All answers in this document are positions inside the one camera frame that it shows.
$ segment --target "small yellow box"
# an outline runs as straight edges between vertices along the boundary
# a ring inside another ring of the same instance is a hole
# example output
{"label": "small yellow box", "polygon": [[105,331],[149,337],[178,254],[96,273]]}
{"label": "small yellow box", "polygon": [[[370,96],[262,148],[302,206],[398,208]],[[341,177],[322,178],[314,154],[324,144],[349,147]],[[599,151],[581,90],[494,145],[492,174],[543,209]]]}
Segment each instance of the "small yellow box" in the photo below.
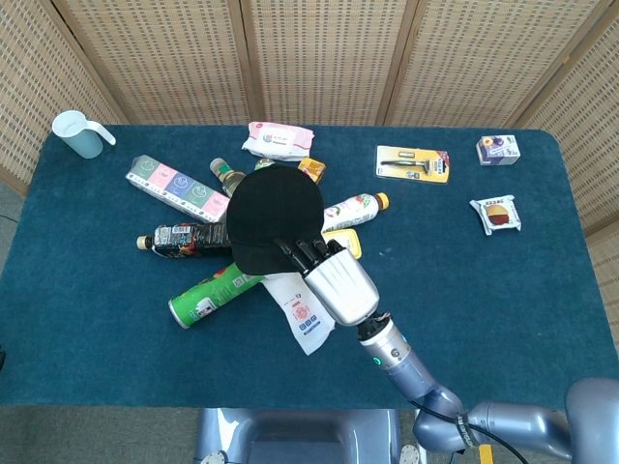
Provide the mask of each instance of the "small yellow box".
{"label": "small yellow box", "polygon": [[325,166],[323,162],[316,161],[315,159],[303,158],[298,167],[318,184],[327,166]]}
{"label": "small yellow box", "polygon": [[323,232],[322,238],[325,242],[336,240],[344,248],[348,248],[355,259],[361,258],[361,242],[355,229],[339,229],[331,232]]}

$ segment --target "perforated panel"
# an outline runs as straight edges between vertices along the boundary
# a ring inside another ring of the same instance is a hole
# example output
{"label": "perforated panel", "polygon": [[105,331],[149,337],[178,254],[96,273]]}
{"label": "perforated panel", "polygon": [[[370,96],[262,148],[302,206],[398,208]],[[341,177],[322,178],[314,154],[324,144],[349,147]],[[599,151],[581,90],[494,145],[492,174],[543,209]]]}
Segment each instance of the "perforated panel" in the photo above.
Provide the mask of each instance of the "perforated panel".
{"label": "perforated panel", "polygon": [[589,247],[606,315],[619,350],[619,232]]}
{"label": "perforated panel", "polygon": [[56,3],[135,122],[248,121],[225,0]]}
{"label": "perforated panel", "polygon": [[429,0],[388,124],[505,124],[595,0]]}
{"label": "perforated panel", "polygon": [[56,114],[121,119],[39,2],[4,0],[0,18],[0,165],[24,190]]}
{"label": "perforated panel", "polygon": [[267,119],[376,123],[405,0],[252,0]]}
{"label": "perforated panel", "polygon": [[559,141],[585,228],[619,214],[619,18],[526,126]]}

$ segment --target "bottle cap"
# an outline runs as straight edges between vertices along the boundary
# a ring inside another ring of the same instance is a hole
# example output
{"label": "bottle cap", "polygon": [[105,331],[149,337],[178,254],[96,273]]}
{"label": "bottle cap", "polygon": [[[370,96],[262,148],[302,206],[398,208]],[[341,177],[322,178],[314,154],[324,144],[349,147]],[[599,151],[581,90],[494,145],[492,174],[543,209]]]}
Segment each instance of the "bottle cap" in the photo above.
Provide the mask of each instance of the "bottle cap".
{"label": "bottle cap", "polygon": [[220,180],[221,177],[228,171],[231,171],[232,168],[225,162],[223,158],[215,158],[211,161],[210,164],[211,172],[215,174]]}
{"label": "bottle cap", "polygon": [[148,235],[142,235],[141,237],[137,238],[135,244],[139,249],[151,249],[151,247],[153,246],[153,238],[149,237]]}
{"label": "bottle cap", "polygon": [[374,198],[378,200],[378,209],[380,211],[383,211],[389,208],[389,197],[387,196],[387,193],[384,193],[381,191],[380,193],[376,193],[374,195]]}

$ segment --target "snack package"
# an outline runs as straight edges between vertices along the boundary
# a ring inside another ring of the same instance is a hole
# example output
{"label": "snack package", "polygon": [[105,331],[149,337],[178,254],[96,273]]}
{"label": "snack package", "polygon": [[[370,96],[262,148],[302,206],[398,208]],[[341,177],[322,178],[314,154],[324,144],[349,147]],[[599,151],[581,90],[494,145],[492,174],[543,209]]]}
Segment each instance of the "snack package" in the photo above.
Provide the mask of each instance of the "snack package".
{"label": "snack package", "polygon": [[299,169],[308,174],[311,179],[318,184],[320,179],[322,179],[322,175],[325,172],[325,164],[324,162],[316,161],[315,159],[305,158],[301,159],[299,163]]}
{"label": "snack package", "polygon": [[250,123],[250,136],[243,150],[252,155],[281,161],[300,161],[310,156],[313,132],[277,123]]}
{"label": "snack package", "polygon": [[299,273],[266,275],[262,284],[286,315],[290,330],[306,355],[327,341],[336,321]]}
{"label": "snack package", "polygon": [[513,135],[485,135],[475,148],[482,166],[514,164],[520,158],[520,150]]}
{"label": "snack package", "polygon": [[471,200],[469,204],[482,219],[486,235],[492,235],[494,230],[520,230],[520,217],[516,211],[513,195],[497,196],[486,200]]}
{"label": "snack package", "polygon": [[387,145],[376,147],[378,177],[447,184],[449,171],[447,152]]}

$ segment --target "cup handle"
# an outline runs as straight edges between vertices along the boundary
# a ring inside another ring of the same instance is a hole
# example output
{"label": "cup handle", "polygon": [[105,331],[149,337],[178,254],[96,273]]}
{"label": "cup handle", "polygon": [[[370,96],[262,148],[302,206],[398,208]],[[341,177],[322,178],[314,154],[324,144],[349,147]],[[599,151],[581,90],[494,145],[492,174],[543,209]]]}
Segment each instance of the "cup handle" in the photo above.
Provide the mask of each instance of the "cup handle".
{"label": "cup handle", "polygon": [[106,128],[104,128],[101,124],[96,123],[95,121],[87,121],[86,129],[95,131],[101,137],[103,137],[103,139],[105,139],[105,141],[109,143],[110,145],[116,145],[116,138],[111,133],[109,133],[109,131]]}

